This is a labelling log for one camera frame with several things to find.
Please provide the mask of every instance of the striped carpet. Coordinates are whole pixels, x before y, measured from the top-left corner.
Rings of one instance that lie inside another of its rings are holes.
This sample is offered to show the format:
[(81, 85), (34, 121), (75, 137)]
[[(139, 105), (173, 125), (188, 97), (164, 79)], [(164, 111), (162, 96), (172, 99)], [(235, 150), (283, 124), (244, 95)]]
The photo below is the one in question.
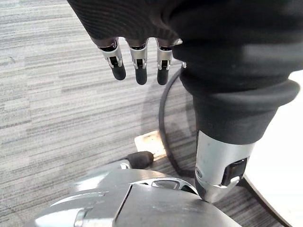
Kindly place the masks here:
[[(163, 87), (156, 45), (139, 86), (126, 42), (126, 79), (116, 81), (64, 0), (0, 1), (0, 225), (18, 227), (66, 196), (97, 166), (136, 151), (134, 138), (158, 128)], [(180, 62), (173, 61), (170, 75)], [(178, 81), (169, 95), (169, 142), (182, 166), (194, 163), (191, 96)], [(153, 169), (176, 175), (166, 159)], [(245, 227), (277, 223), (243, 188), (216, 204)]]

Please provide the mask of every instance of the black fingertip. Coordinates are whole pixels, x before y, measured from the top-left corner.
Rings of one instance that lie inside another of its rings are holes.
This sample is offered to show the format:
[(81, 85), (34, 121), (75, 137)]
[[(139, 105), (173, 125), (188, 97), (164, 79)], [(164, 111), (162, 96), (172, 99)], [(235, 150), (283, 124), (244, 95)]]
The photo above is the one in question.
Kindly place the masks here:
[(146, 69), (138, 68), (136, 71), (136, 81), (138, 84), (143, 85), (147, 81), (147, 71)]
[(157, 81), (160, 85), (166, 85), (167, 80), (169, 78), (169, 71), (166, 68), (158, 69)]
[(123, 64), (122, 64), (121, 67), (115, 66), (114, 68), (112, 68), (112, 71), (113, 71), (114, 77), (117, 80), (123, 80), (123, 79), (125, 79), (125, 77), (126, 77), (126, 71), (125, 71), (125, 68), (124, 68)]

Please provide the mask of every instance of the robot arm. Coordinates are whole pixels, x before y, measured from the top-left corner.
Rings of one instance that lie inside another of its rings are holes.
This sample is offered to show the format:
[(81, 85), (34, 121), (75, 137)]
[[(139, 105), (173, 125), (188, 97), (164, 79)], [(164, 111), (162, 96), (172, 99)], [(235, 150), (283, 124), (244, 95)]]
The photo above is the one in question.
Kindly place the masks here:
[[(147, 39), (158, 43), (158, 82), (171, 54), (185, 61), (180, 79), (193, 95), (196, 187), (221, 199), (242, 178), (254, 143), (299, 86), (303, 68), (301, 0), (68, 0), (116, 79), (126, 76), (117, 37), (126, 38), (136, 80), (147, 80)], [(183, 44), (175, 45), (181, 38)]]

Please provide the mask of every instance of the black cable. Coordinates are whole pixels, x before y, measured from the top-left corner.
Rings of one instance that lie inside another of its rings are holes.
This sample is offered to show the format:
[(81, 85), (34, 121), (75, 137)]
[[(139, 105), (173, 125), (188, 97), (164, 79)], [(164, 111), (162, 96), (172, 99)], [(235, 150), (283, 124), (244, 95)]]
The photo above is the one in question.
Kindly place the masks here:
[(164, 110), (165, 110), (165, 103), (166, 103), (166, 99), (167, 99), (167, 96), (169, 94), (169, 90), (171, 89), (172, 85), (175, 83), (175, 81), (177, 80), (177, 78), (179, 77), (180, 75), (180, 70), (177, 71), (174, 76), (168, 81), (164, 91), (163, 91), (163, 94), (162, 94), (162, 97), (161, 97), (161, 100), (160, 100), (160, 107), (159, 107), (159, 132), (160, 132), (160, 136), (161, 136), (161, 140), (163, 142), (163, 146), (165, 148), (165, 151), (166, 151), (166, 155), (167, 155), (167, 158), (169, 159), (172, 167), (175, 169), (175, 171), (180, 175), (180, 176), (185, 176), (185, 177), (194, 177), (195, 175), (195, 172), (194, 170), (188, 170), (188, 169), (182, 169), (174, 155), (172, 154), (170, 148), (169, 148), (169, 143), (167, 141), (167, 137), (166, 137), (166, 131), (165, 131), (165, 122), (164, 122)]

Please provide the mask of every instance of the black rubber fingertip cap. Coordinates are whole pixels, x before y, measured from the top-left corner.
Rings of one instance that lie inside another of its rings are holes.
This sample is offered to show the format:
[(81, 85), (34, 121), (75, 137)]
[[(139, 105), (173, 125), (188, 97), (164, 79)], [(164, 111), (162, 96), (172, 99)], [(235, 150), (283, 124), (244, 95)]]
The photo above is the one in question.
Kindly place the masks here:
[(147, 71), (146, 69), (138, 68), (136, 71), (136, 81), (138, 84), (143, 85), (147, 81)]
[(123, 64), (122, 64), (121, 67), (114, 67), (114, 68), (112, 68), (112, 71), (113, 71), (114, 77), (117, 80), (123, 80), (123, 79), (125, 79), (125, 77), (126, 77), (126, 71), (125, 71), (125, 68), (124, 68)]
[(166, 68), (159, 70), (157, 74), (157, 81), (160, 85), (166, 85), (167, 80), (169, 78), (169, 71)]
[(126, 157), (133, 169), (145, 169), (153, 163), (153, 154), (149, 151), (132, 153)]

